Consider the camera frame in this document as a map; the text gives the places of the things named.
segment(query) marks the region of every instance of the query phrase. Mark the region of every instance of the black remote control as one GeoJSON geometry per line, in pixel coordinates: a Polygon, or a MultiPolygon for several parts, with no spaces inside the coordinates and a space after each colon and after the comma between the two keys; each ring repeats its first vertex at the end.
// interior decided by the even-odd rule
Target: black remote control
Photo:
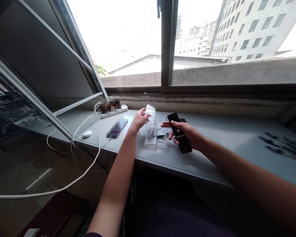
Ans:
{"type": "Polygon", "coordinates": [[[182,130],[176,128],[175,126],[173,126],[171,124],[172,120],[175,121],[175,122],[181,122],[179,117],[178,117],[178,114],[173,113],[173,114],[168,115],[168,120],[169,120],[170,125],[172,127],[174,136],[176,137],[177,141],[179,142],[179,148],[180,148],[181,152],[182,153],[192,152],[190,141],[185,136],[185,133],[182,130]]]}

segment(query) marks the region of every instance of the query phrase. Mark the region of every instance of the mouse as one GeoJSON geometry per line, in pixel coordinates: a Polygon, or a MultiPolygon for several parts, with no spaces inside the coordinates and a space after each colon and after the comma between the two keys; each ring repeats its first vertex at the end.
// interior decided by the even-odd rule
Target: mouse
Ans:
{"type": "Polygon", "coordinates": [[[85,131],[82,136],[83,138],[87,138],[87,137],[90,137],[92,135],[92,131],[88,130],[88,131],[85,131]]]}

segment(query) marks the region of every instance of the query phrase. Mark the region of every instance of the wire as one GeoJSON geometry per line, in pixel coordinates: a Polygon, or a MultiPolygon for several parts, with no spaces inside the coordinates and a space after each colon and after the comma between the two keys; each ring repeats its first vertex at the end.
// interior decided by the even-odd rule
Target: wire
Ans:
{"type": "MultiPolygon", "coordinates": [[[[74,114],[74,115],[71,115],[71,116],[69,116],[68,118],[70,118],[70,117],[72,117],[72,116],[75,116],[75,115],[80,115],[81,113],[78,113],[78,114],[74,114]]],[[[52,148],[49,144],[48,144],[48,138],[49,138],[49,136],[53,133],[53,132],[55,132],[57,130],[57,128],[55,128],[48,136],[47,136],[47,139],[46,139],[46,143],[47,143],[47,145],[50,147],[50,148],[52,148]]],[[[60,152],[60,153],[62,153],[62,154],[67,154],[68,152],[69,152],[69,148],[68,148],[68,151],[67,152],[62,152],[62,151],[60,151],[60,150],[57,150],[57,149],[55,149],[55,148],[52,148],[53,150],[55,150],[55,151],[58,151],[58,152],[60,152]]]]}
{"type": "MultiPolygon", "coordinates": [[[[80,129],[82,125],[80,125],[78,127],[78,129],[76,130],[75,133],[77,133],[77,131],[80,129]]],[[[90,165],[90,167],[83,173],[83,175],[81,175],[79,178],[77,178],[75,181],[73,181],[72,183],[68,184],[66,187],[63,187],[61,189],[55,190],[55,191],[51,191],[51,192],[46,192],[46,193],[37,193],[37,194],[26,194],[26,195],[0,195],[0,200],[8,200],[8,199],[25,199],[25,198],[36,198],[36,197],[41,197],[41,196],[47,196],[47,195],[52,195],[55,193],[59,193],[63,190],[66,190],[67,188],[69,188],[71,185],[75,184],[77,181],[79,181],[82,177],[84,177],[86,175],[86,173],[91,169],[91,167],[95,164],[96,159],[98,158],[99,154],[100,154],[100,150],[101,150],[101,145],[100,145],[100,124],[98,123],[98,128],[99,128],[99,151],[93,161],[93,163],[90,165]]]]}

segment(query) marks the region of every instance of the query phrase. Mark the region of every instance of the high-rise building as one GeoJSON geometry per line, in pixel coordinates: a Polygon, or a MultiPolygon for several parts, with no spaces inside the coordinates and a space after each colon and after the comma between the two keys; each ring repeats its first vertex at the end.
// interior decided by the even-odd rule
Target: high-rise building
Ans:
{"type": "Polygon", "coordinates": [[[178,17],[177,17],[177,29],[176,29],[176,32],[175,32],[175,39],[176,40],[179,40],[181,39],[182,37],[182,30],[181,30],[181,19],[182,16],[181,14],[178,14],[178,17]]]}
{"type": "Polygon", "coordinates": [[[296,0],[225,0],[217,22],[211,56],[272,57],[296,23],[296,0]]]}
{"type": "Polygon", "coordinates": [[[95,59],[94,59],[94,56],[93,56],[92,53],[91,53],[90,46],[87,45],[87,46],[86,46],[86,49],[88,50],[88,53],[89,53],[89,55],[90,55],[90,58],[91,58],[92,62],[95,63],[95,59]]]}

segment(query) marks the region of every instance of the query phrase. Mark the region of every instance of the white cable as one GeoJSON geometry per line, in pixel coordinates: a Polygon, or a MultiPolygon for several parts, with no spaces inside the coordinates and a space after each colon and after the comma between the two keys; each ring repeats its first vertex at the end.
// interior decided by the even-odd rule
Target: white cable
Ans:
{"type": "Polygon", "coordinates": [[[100,154],[100,150],[101,150],[101,146],[100,146],[100,124],[98,122],[98,128],[99,128],[99,151],[93,161],[93,163],[90,165],[90,167],[84,172],[83,175],[81,175],[79,178],[77,178],[75,181],[73,181],[72,183],[68,184],[66,187],[63,187],[62,189],[59,190],[55,190],[55,191],[51,191],[51,192],[46,192],[46,193],[37,193],[37,194],[26,194],[26,195],[0,195],[0,200],[8,200],[8,199],[25,199],[25,198],[36,198],[36,197],[41,197],[41,196],[47,196],[47,195],[52,195],[55,193],[59,193],[63,190],[66,190],[67,188],[69,188],[71,185],[75,184],[77,181],[79,181],[82,177],[84,177],[86,175],[86,173],[91,169],[91,167],[95,164],[96,159],[98,158],[99,154],[100,154]]]}

